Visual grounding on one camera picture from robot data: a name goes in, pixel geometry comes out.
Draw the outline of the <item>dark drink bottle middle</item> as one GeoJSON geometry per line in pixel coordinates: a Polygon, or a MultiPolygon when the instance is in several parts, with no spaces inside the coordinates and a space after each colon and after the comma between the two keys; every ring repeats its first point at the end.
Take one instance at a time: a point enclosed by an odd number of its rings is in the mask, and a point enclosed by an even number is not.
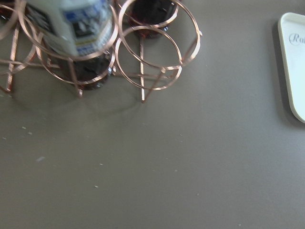
{"type": "Polygon", "coordinates": [[[132,3],[129,23],[131,26],[157,25],[166,22],[178,10],[171,0],[136,0],[132,3]]]}

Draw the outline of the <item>dark drink bottle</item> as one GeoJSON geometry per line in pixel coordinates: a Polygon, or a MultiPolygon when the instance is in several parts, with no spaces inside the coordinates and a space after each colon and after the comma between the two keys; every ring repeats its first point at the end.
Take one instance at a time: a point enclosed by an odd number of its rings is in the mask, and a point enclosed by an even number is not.
{"type": "MultiPolygon", "coordinates": [[[[104,48],[112,36],[112,10],[109,0],[26,0],[29,19],[44,33],[45,42],[62,56],[85,56],[104,48]]],[[[108,76],[102,76],[110,55],[74,61],[83,90],[100,88],[108,76]]]]}
{"type": "Polygon", "coordinates": [[[178,10],[171,0],[136,0],[132,3],[129,23],[131,26],[157,25],[166,22],[178,10]]]}

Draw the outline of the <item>dark drink bottle front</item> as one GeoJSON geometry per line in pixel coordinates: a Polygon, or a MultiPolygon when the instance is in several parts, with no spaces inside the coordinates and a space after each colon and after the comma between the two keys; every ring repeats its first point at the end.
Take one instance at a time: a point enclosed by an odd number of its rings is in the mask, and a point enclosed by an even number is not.
{"type": "MultiPolygon", "coordinates": [[[[45,42],[62,56],[85,56],[104,48],[112,36],[112,10],[109,0],[26,0],[29,19],[44,33],[45,42]]],[[[83,90],[100,88],[108,76],[102,76],[110,55],[74,61],[83,90]]]]}

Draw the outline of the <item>cream rectangular tray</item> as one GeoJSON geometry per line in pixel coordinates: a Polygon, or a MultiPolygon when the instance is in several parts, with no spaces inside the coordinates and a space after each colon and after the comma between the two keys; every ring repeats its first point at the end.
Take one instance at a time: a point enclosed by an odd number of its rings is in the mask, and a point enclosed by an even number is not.
{"type": "Polygon", "coordinates": [[[290,109],[305,122],[305,17],[287,12],[278,21],[278,31],[290,109]]]}

